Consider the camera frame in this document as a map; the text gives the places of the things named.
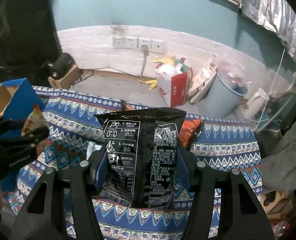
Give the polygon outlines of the silver foil bag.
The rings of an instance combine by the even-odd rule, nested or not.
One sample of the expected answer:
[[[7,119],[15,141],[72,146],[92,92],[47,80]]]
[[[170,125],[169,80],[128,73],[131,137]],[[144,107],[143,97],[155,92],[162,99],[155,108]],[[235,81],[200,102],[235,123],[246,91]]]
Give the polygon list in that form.
[[[95,152],[95,151],[100,150],[101,147],[102,147],[102,145],[99,145],[99,144],[96,144],[96,143],[90,141],[90,142],[88,143],[86,159],[88,160],[88,159],[90,158],[91,154],[92,154],[93,152]]]

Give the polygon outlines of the small orange snack bag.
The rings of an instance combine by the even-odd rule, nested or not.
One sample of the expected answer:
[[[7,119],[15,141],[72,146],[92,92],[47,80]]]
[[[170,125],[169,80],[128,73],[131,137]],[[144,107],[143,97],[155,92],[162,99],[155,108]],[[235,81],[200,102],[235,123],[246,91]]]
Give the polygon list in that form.
[[[40,139],[36,139],[36,152],[37,156],[41,155],[46,145],[46,139],[50,134],[48,122],[43,116],[40,107],[36,104],[33,105],[33,111],[28,115],[28,118],[24,122],[21,135],[28,135],[31,133],[43,132]]]

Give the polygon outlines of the large orange chips bag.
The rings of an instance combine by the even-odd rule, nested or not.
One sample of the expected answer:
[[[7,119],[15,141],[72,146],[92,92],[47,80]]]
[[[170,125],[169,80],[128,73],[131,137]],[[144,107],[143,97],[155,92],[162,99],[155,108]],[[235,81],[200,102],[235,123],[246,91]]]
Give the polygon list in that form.
[[[140,132],[143,134],[144,142],[150,147],[153,145],[153,136],[157,122],[160,124],[170,124],[173,121],[175,123],[175,132],[177,133],[175,138],[179,139],[179,142],[186,149],[197,139],[203,128],[202,120],[185,119],[185,111],[183,110],[171,107],[135,109],[124,100],[121,101],[121,110],[115,115],[129,121],[143,122]]]

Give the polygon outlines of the black snack bag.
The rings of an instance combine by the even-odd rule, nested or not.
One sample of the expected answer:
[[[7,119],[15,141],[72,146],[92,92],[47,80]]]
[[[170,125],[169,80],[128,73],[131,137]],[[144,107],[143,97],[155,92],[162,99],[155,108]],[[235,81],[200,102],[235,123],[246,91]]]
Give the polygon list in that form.
[[[176,170],[175,123],[157,122],[150,147],[140,132],[143,122],[118,117],[118,112],[96,115],[108,157],[108,176],[100,195],[125,207],[166,210]]]

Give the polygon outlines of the blue cardboard box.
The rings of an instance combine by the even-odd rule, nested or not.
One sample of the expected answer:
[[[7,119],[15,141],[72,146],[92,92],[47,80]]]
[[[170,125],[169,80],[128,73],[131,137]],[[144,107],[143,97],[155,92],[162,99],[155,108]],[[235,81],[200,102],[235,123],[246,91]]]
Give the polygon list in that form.
[[[13,120],[26,119],[36,108],[43,110],[45,106],[26,78],[2,83],[0,116]]]

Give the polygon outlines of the patterned blue blanket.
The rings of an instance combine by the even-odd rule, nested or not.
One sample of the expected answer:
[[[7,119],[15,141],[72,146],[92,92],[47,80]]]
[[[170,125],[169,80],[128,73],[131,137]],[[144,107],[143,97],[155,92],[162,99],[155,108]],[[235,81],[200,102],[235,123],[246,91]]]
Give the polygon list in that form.
[[[270,239],[260,152],[242,121],[65,89],[19,95],[50,135],[8,198],[11,239]]]

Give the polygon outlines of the small cardboard box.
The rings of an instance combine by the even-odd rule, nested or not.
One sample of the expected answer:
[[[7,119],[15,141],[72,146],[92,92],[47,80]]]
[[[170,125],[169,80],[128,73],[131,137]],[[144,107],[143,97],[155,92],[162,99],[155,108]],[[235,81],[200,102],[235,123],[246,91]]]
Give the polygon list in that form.
[[[80,76],[79,67],[75,64],[63,78],[55,80],[49,77],[48,82],[52,88],[69,90],[69,88],[79,80]]]

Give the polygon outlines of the red white paper bag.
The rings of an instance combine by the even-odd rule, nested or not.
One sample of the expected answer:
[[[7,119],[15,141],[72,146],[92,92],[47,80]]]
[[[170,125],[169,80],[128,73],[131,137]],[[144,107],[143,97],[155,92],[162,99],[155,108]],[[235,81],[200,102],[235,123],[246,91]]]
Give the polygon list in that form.
[[[174,63],[158,63],[155,76],[160,94],[169,107],[185,104],[188,84],[193,76],[185,58],[174,59]]]

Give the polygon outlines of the banana peel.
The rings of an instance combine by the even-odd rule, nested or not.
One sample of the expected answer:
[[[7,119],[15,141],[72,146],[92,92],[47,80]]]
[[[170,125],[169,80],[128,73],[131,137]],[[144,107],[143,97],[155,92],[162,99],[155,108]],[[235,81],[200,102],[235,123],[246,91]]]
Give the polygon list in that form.
[[[158,82],[156,79],[152,79],[152,80],[141,80],[142,83],[144,83],[145,85],[149,85],[149,90],[153,90],[154,88],[156,88],[158,86]]]

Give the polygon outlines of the white shopping bag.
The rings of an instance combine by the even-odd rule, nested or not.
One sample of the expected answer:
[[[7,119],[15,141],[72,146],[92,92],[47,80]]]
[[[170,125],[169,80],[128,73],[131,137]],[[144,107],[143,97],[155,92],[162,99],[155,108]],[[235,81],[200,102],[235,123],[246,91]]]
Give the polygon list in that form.
[[[187,91],[187,100],[190,104],[194,105],[202,100],[213,84],[216,74],[217,66],[210,62],[191,80]]]

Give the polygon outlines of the black speaker on box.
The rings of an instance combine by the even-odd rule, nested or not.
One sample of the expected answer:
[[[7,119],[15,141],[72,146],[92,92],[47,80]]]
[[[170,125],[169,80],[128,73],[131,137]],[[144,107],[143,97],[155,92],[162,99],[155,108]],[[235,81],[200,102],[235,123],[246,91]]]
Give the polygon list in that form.
[[[62,53],[55,63],[46,61],[43,64],[50,77],[55,80],[62,79],[75,64],[75,60],[69,53]]]

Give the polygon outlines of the light blue trash bin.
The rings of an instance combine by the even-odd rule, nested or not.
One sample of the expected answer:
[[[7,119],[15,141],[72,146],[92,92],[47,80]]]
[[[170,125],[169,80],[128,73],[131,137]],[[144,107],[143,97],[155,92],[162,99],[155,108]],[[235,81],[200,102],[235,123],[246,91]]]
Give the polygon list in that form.
[[[218,72],[205,98],[204,115],[213,118],[227,116],[248,93],[247,86],[233,85]]]

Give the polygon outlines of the grey clothing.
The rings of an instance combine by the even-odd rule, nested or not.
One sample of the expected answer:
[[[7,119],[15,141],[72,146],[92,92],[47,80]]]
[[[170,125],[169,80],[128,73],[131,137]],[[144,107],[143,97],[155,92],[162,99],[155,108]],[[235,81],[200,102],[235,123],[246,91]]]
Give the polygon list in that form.
[[[296,189],[296,122],[262,159],[262,186],[264,193]]]

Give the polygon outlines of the silver foil curtain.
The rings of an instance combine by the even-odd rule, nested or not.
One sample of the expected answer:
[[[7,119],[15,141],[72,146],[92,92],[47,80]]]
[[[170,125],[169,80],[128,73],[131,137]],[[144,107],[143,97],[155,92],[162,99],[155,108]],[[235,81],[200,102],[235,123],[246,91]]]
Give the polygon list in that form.
[[[286,0],[238,0],[242,13],[275,33],[296,62],[296,14]]]

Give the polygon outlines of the wall socket row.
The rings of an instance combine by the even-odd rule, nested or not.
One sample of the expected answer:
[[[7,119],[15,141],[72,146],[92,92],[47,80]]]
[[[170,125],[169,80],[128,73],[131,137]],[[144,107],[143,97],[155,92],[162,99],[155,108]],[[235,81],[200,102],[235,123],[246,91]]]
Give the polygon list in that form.
[[[131,50],[143,50],[165,53],[166,44],[162,40],[144,38],[144,37],[132,37],[132,36],[113,36],[113,47],[116,49],[131,49]]]

